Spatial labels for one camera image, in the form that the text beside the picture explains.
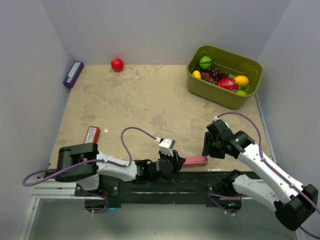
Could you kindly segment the red box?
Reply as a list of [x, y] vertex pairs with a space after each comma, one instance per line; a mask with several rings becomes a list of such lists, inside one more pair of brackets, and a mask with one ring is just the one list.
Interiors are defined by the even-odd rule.
[[89, 126], [84, 139], [84, 144], [94, 143], [97, 144], [99, 140], [101, 130], [97, 126]]

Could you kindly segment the small yellow lemon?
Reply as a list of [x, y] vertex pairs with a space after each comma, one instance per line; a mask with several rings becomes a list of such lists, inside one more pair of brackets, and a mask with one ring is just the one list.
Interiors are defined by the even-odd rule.
[[194, 71], [192, 72], [192, 76], [195, 77], [195, 78], [197, 78], [197, 79], [201, 79], [201, 78], [202, 78], [201, 72], [198, 71], [198, 70], [194, 70]]

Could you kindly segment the aluminium frame rail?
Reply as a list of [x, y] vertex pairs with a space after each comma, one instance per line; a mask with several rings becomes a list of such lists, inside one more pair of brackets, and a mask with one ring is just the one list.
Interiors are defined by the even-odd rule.
[[[156, 141], [158, 144], [160, 143], [160, 140], [164, 138], [157, 138]], [[262, 150], [262, 144], [261, 142], [255, 142], [256, 144], [259, 145], [261, 151]], [[129, 161], [125, 161], [127, 164], [131, 164], [134, 159], [131, 159]], [[247, 165], [244, 163], [240, 162], [239, 160], [235, 159], [234, 157], [230, 155], [226, 155], [224, 159], [219, 159], [219, 158], [212, 158], [210, 156], [207, 156], [207, 164], [206, 166], [203, 167], [193, 167], [193, 168], [181, 168], [179, 172], [231, 172], [237, 170], [241, 174], [245, 174], [248, 176], [250, 179], [254, 180], [257, 183], [260, 183], [263, 187], [266, 186], [264, 181], [256, 174], [252, 169], [250, 169]], [[81, 191], [84, 193], [88, 194], [91, 191], [94, 190], [84, 190], [78, 183], [76, 182], [58, 182], [55, 180], [55, 176], [59, 175], [60, 173], [57, 172], [57, 167], [55, 169], [45, 169], [43, 171], [44, 177], [38, 179], [37, 181], [33, 182], [31, 185], [35, 187], [35, 194], [37, 196], [41, 196], [43, 198], [57, 198], [62, 195], [63, 189], [69, 189], [73, 190], [75, 186], [78, 186]], [[161, 178], [161, 179], [166, 179], [167, 177], [171, 176], [172, 174]], [[237, 199], [243, 200], [246, 198], [251, 198], [242, 194], [237, 193], [238, 195], [236, 196]], [[107, 209], [109, 209], [109, 201], [106, 197], [104, 196], [98, 196], [97, 194], [94, 194], [93, 199], [98, 199], [101, 198], [104, 200], [105, 205], [103, 208], [94, 210], [94, 209], [87, 209], [89, 212], [92, 214], [99, 214], [105, 212]], [[223, 209], [223, 207], [219, 204], [217, 204], [215, 207], [220, 208], [223, 210], [225, 214], [233, 216], [235, 213], [231, 212], [230, 210]], [[295, 230], [297, 234], [301, 234], [303, 232], [303, 227], [301, 225], [300, 228]]]

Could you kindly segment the pink paper box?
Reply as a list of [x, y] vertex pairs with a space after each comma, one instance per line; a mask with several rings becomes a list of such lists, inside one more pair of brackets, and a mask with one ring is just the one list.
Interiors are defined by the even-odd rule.
[[187, 169], [187, 168], [205, 167], [207, 163], [208, 163], [208, 158], [206, 156], [186, 157], [185, 162], [182, 165], [182, 168]]

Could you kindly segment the yellow orange fruit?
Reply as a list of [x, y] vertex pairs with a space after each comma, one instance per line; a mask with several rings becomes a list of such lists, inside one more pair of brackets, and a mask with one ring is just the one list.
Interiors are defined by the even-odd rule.
[[238, 75], [234, 80], [240, 87], [246, 87], [250, 83], [249, 79], [244, 75]]

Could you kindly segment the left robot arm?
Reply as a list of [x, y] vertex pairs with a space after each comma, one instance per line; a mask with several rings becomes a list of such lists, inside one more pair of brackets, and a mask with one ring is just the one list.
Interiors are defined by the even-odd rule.
[[92, 196], [104, 190], [100, 176], [108, 176], [123, 182], [154, 182], [172, 173], [178, 173], [186, 159], [174, 149], [159, 147], [159, 159], [134, 160], [131, 164], [98, 151], [96, 143], [66, 146], [59, 149], [57, 182], [75, 182]]

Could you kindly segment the purple grapes bunch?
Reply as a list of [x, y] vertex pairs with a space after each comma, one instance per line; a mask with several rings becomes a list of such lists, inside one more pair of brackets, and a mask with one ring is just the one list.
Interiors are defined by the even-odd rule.
[[220, 80], [228, 78], [230, 76], [222, 69], [213, 66], [209, 70], [200, 69], [200, 73], [202, 80], [214, 85], [217, 85]]

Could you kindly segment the small green fruit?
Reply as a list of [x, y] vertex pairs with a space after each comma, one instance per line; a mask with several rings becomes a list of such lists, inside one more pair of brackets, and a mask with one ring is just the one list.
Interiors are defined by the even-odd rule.
[[238, 91], [236, 91], [236, 93], [239, 94], [239, 95], [242, 95], [242, 96], [246, 96], [247, 95], [247, 93], [245, 91], [243, 91], [243, 90], [238, 90]]

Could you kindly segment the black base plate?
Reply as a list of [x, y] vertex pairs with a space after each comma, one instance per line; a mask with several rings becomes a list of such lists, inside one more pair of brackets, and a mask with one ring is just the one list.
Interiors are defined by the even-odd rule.
[[120, 208], [124, 204], [151, 205], [205, 205], [235, 213], [242, 206], [237, 199], [238, 193], [231, 185], [231, 180], [240, 175], [240, 171], [207, 171], [207, 172], [178, 172], [166, 179], [155, 182], [124, 182], [110, 176], [100, 177], [97, 190], [85, 193], [74, 186], [72, 193], [75, 197], [85, 197], [87, 210], [99, 210], [105, 206], [102, 198], [94, 199], [94, 195], [108, 199], [110, 208]]

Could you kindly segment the red dragon fruit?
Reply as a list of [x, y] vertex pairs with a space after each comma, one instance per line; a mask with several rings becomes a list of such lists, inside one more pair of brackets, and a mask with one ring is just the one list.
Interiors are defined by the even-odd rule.
[[233, 79], [233, 78], [224, 78], [221, 79], [218, 83], [217, 86], [224, 88], [226, 90], [236, 92], [239, 90], [239, 85], [238, 83]]

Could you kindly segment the green plastic basket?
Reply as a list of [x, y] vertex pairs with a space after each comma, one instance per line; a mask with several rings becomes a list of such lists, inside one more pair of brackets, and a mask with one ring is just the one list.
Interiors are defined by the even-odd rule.
[[231, 110], [241, 108], [258, 90], [260, 63], [236, 53], [201, 46], [186, 67], [187, 89]]

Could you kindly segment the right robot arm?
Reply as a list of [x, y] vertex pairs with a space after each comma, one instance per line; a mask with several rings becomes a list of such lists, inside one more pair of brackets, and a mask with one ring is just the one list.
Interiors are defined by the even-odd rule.
[[274, 163], [244, 131], [232, 132], [229, 125], [216, 119], [207, 125], [203, 155], [224, 159], [234, 157], [254, 171], [266, 184], [255, 182], [243, 173], [223, 183], [223, 192], [230, 197], [245, 195], [274, 212], [287, 229], [296, 231], [318, 210], [319, 191], [294, 179]]

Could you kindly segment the purple box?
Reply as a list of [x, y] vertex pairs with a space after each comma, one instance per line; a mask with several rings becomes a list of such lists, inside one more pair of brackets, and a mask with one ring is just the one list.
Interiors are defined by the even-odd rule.
[[84, 63], [82, 61], [75, 61], [69, 70], [68, 74], [63, 80], [63, 85], [68, 89], [72, 89], [84, 68]]

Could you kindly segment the red apple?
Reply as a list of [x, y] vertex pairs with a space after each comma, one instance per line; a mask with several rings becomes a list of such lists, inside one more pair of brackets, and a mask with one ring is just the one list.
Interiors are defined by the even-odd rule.
[[111, 61], [111, 68], [115, 72], [121, 72], [123, 70], [123, 68], [124, 68], [124, 62], [120, 58], [114, 58]]

